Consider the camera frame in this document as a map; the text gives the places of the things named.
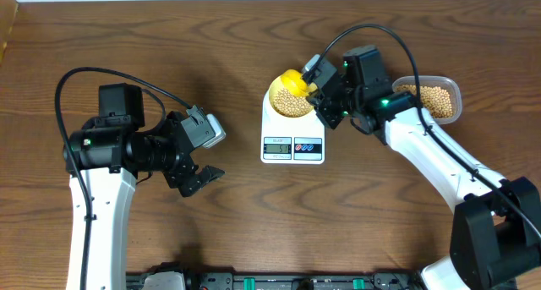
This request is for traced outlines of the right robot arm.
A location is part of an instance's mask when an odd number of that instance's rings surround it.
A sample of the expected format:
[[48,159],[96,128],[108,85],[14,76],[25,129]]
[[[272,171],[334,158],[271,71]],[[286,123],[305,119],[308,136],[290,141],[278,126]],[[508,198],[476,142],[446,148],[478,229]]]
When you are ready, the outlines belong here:
[[334,129],[345,117],[408,159],[453,213],[448,256],[426,266],[428,289],[492,289],[540,266],[540,196],[477,161],[441,129],[417,96],[397,91],[374,46],[343,56],[339,72],[320,55],[303,69],[308,101]]

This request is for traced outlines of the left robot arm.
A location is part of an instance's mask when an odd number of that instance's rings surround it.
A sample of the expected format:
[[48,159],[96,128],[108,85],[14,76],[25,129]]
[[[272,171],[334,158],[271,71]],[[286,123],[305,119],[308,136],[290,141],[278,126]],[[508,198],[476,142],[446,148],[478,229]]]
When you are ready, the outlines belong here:
[[190,197],[224,175],[191,158],[226,136],[212,114],[195,108],[170,112],[155,132],[130,127],[85,129],[72,134],[81,172],[69,180],[73,203],[68,289],[124,289],[130,206],[139,172],[160,172],[167,185]]

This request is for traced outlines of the yellow measuring scoop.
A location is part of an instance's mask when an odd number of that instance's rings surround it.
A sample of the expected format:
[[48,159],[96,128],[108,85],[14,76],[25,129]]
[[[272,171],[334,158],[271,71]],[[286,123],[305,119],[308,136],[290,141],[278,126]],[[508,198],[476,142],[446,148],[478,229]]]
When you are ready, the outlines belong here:
[[316,84],[307,84],[303,80],[302,74],[294,69],[288,69],[286,72],[284,72],[280,76],[280,81],[282,82],[284,88],[296,97],[306,97],[309,96],[310,93],[317,90]]

